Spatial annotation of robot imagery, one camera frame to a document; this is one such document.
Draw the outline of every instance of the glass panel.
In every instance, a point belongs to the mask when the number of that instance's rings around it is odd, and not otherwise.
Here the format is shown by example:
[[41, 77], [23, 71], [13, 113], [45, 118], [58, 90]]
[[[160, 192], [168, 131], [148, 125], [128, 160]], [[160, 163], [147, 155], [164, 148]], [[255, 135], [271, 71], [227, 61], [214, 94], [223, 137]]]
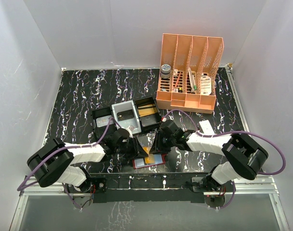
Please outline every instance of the glass panel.
[[236, 194], [219, 212], [190, 202], [92, 204], [82, 213], [73, 208], [67, 196], [29, 196], [20, 230], [279, 230], [268, 194]]

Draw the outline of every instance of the small bottle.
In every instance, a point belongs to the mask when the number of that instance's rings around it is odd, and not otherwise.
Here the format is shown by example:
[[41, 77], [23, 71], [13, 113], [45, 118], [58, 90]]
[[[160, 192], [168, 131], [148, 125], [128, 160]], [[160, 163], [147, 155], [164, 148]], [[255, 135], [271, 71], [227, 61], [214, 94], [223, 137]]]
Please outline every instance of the small bottle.
[[171, 67], [168, 64], [164, 64], [160, 68], [160, 77], [163, 79], [169, 79], [171, 74]]

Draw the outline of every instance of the white wall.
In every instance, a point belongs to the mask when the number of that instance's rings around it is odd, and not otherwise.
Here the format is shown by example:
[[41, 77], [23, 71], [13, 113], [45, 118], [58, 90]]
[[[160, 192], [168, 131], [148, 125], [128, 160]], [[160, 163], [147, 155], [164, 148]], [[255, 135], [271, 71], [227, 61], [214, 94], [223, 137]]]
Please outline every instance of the white wall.
[[[275, 177], [293, 230], [293, 0], [269, 0], [233, 66], [240, 101], [251, 131], [285, 152], [287, 167]], [[281, 166], [270, 150], [267, 171]]]
[[233, 62], [266, 0], [25, 0], [67, 69], [158, 67], [163, 33], [223, 37]]
[[0, 231], [41, 147], [61, 70], [23, 0], [0, 0]]

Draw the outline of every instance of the small white label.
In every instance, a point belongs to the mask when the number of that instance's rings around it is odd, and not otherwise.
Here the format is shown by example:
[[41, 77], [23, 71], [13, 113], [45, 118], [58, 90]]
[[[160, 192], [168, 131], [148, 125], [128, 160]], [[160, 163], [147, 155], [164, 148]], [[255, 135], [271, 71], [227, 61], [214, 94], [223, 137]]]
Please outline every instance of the small white label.
[[200, 121], [199, 125], [205, 135], [215, 135], [209, 120]]

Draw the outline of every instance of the wire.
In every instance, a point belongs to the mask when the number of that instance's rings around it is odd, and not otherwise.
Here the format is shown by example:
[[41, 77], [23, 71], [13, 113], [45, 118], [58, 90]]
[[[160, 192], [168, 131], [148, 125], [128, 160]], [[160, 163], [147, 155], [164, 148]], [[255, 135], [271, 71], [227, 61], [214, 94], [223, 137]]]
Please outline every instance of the wire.
[[178, 112], [181, 112], [181, 113], [183, 113], [184, 115], [186, 115], [186, 116], [190, 119], [190, 121], [192, 122], [192, 124], [195, 126], [196, 131], [198, 131], [198, 127], [197, 127], [196, 123], [193, 121], [193, 119], [190, 117], [190, 115], [187, 114], [186, 112], [183, 112], [183, 111], [179, 110], [179, 109], [172, 109], [172, 110], [169, 111], [166, 115], [164, 115], [164, 118], [166, 118], [170, 113], [172, 113], [172, 112], [174, 112], [174, 111], [178, 111]]
[[39, 163], [39, 165], [37, 165], [37, 166], [33, 169], [33, 171], [32, 171], [32, 172], [31, 172], [31, 173], [25, 178], [25, 180], [19, 185], [19, 187], [17, 188], [17, 191], [21, 191], [21, 190], [23, 190], [23, 189], [25, 189], [25, 188], [27, 188], [27, 187], [29, 187], [29, 186], [35, 184], [35, 183], [38, 183], [37, 181], [35, 181], [35, 182], [32, 182], [32, 183], [26, 185], [26, 182], [27, 182], [27, 181], [28, 181], [28, 180], [34, 175], [34, 173], [36, 173], [36, 171], [37, 171], [37, 170], [38, 170], [43, 164], [45, 164], [45, 163], [46, 163], [51, 157], [53, 157], [54, 155], [56, 155], [56, 154], [59, 153], [60, 151], [63, 151], [63, 150], [65, 150], [65, 149], [71, 149], [71, 148], [90, 148], [90, 147], [93, 147], [93, 146], [96, 146], [97, 144], [99, 144], [99, 143], [102, 141], [102, 139], [104, 138], [104, 136], [106, 135], [111, 120], [114, 120], [114, 122], [115, 122], [115, 123], [121, 128], [121, 126], [117, 123], [117, 121], [116, 121], [113, 117], [111, 117], [111, 118], [108, 120], [108, 124], [107, 124], [107, 126], [106, 126], [106, 129], [105, 129], [103, 135], [99, 138], [99, 140], [98, 140], [97, 142], [95, 142], [95, 143], [91, 143], [91, 144], [84, 144], [84, 145], [73, 145], [73, 146], [69, 146], [69, 147], [66, 147], [66, 146], [65, 146], [65, 147], [63, 147], [63, 148], [59, 148], [59, 149], [55, 150], [53, 153], [51, 153], [51, 154], [48, 155], [45, 159], [43, 159], [43, 160]]
[[81, 206], [81, 208], [83, 208], [89, 201], [93, 201], [92, 199], [87, 200], [86, 202], [84, 202], [84, 204]]
[[232, 196], [231, 196], [230, 200], [228, 201], [227, 204], [225, 204], [224, 206], [219, 207], [219, 208], [226, 208], [226, 207], [228, 207], [229, 204], [231, 204], [231, 202], [232, 202], [232, 200], [233, 200], [233, 198], [234, 198], [234, 195], [235, 195], [235, 191], [236, 191], [234, 181], [232, 181], [232, 186], [233, 186], [233, 191], [232, 191]]
[[69, 197], [69, 199], [71, 200], [71, 202], [72, 202], [76, 207], [78, 207], [79, 209], [82, 209], [82, 207], [81, 207], [79, 204], [77, 204], [76, 201], [71, 197], [71, 195], [69, 194], [67, 188], [65, 187], [65, 184], [62, 183], [62, 185], [63, 185], [64, 191], [65, 191], [66, 194], [68, 195], [68, 197]]
[[275, 144], [273, 143], [272, 141], [270, 141], [269, 139], [267, 138], [264, 138], [263, 136], [260, 136], [258, 134], [255, 134], [253, 132], [248, 132], [248, 131], [228, 131], [228, 132], [224, 132], [224, 133], [221, 133], [221, 134], [216, 134], [216, 135], [204, 135], [200, 132], [198, 132], [198, 127], [196, 125], [196, 123], [193, 121], [193, 119], [189, 116], [189, 114], [187, 114], [186, 112], [183, 112], [181, 110], [178, 110], [178, 109], [173, 109], [171, 111], [169, 111], [165, 116], [164, 118], [166, 118], [171, 112], [173, 111], [178, 111], [178, 112], [181, 112], [183, 114], [185, 114], [190, 120], [191, 122], [193, 123], [193, 125], [195, 126], [195, 129], [196, 129], [196, 133], [201, 136], [201, 137], [206, 137], [206, 138], [212, 138], [212, 137], [219, 137], [219, 136], [225, 136], [225, 135], [231, 135], [231, 134], [247, 134], [247, 135], [251, 135], [251, 136], [255, 136], [267, 143], [269, 143], [270, 145], [272, 145], [276, 150], [277, 152], [280, 154], [281, 156], [281, 159], [282, 159], [282, 166], [281, 168], [276, 171], [276, 172], [269, 172], [269, 173], [266, 173], [266, 172], [259, 172], [259, 174], [261, 175], [266, 175], [266, 176], [271, 176], [271, 175], [277, 175], [277, 174], [280, 174], [285, 168], [286, 168], [286, 158], [285, 158], [285, 155], [284, 153], [282, 152], [282, 150]]

